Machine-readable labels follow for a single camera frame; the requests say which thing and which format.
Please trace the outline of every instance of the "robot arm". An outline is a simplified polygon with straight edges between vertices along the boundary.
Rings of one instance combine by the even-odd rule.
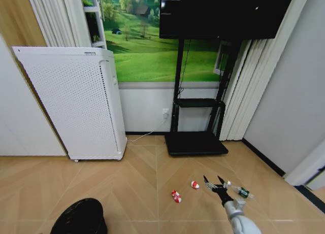
[[[217,193],[220,197],[234,234],[262,234],[256,224],[251,219],[244,216],[243,208],[246,202],[232,199],[227,193],[228,186],[220,176],[218,176],[218,178],[221,184],[212,184],[205,176],[203,177],[207,188]]]

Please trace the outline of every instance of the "black mesh bin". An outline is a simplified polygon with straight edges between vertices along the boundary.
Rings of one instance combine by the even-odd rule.
[[[107,234],[103,207],[94,198],[82,199],[67,208],[52,227],[51,234]]]

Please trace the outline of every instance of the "landscape wall mural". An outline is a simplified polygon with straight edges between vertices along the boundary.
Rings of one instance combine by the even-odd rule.
[[[107,48],[114,52],[119,82],[174,81],[178,41],[159,38],[160,0],[101,1]],[[83,2],[87,6],[92,0]],[[185,41],[183,63],[187,45]],[[216,42],[192,40],[184,81],[218,81],[213,73],[217,49]]]

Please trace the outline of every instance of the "white curtain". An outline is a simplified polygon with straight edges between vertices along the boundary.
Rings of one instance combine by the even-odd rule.
[[[91,47],[82,0],[29,0],[47,46]]]
[[[274,39],[242,44],[225,95],[220,140],[241,140],[307,0],[292,0]]]

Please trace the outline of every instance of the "black tv screen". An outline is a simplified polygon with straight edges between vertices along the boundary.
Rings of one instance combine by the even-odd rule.
[[[160,0],[163,39],[271,39],[291,0]]]

